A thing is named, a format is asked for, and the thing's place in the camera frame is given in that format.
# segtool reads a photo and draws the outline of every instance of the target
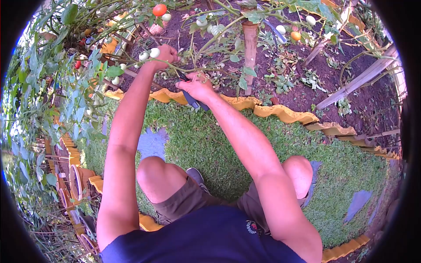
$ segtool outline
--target navy blue shirt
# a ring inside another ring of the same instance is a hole
[[[305,262],[235,207],[208,206],[155,232],[134,230],[101,253],[112,262]]]

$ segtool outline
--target cherry tomato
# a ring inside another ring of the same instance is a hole
[[[154,7],[154,9],[152,10],[152,13],[153,13],[155,16],[162,16],[162,15],[164,15],[166,12],[167,12],[167,6],[166,6],[166,5],[164,5],[164,4],[159,4],[159,5],[156,5],[156,6]]]
[[[294,39],[295,41],[298,41],[298,40],[300,40],[301,39],[301,34],[299,33],[299,32],[292,32],[291,33],[291,37],[292,37],[292,39]]]
[[[82,65],[82,62],[80,60],[76,61],[75,69],[79,69],[81,65]]]

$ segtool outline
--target leg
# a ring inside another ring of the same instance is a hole
[[[294,185],[297,199],[305,198],[313,178],[313,168],[310,162],[304,156],[293,155],[282,163],[282,168]]]
[[[310,162],[303,156],[294,155],[283,162],[282,167],[293,182],[297,194],[297,202],[300,205],[303,204],[303,198],[306,197],[310,189],[313,177],[313,169]],[[256,221],[265,233],[270,232],[254,182],[251,182],[248,192],[240,196],[236,205],[252,220]]]
[[[159,157],[143,159],[136,177],[161,221],[170,223],[194,210],[222,202],[202,190],[183,169]]]
[[[153,204],[161,203],[175,194],[187,182],[187,174],[177,165],[151,156],[143,159],[136,172],[142,191]]]

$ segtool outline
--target knee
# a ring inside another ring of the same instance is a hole
[[[139,184],[142,182],[156,180],[163,176],[166,163],[160,157],[149,156],[141,160],[136,171],[136,178]]]
[[[282,167],[293,182],[297,199],[304,198],[310,189],[313,168],[304,156],[293,155],[282,163]]]

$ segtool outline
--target orange tomato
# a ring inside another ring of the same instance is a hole
[[[301,34],[299,33],[299,32],[292,32],[291,33],[291,37],[292,37],[292,39],[294,39],[295,41],[298,41],[298,40],[300,40],[301,39]]]
[[[159,5],[156,5],[155,7],[154,7],[154,9],[152,10],[152,13],[155,15],[155,16],[162,16],[163,14],[165,14],[167,12],[167,6],[166,5],[164,5],[164,4],[159,4]]]

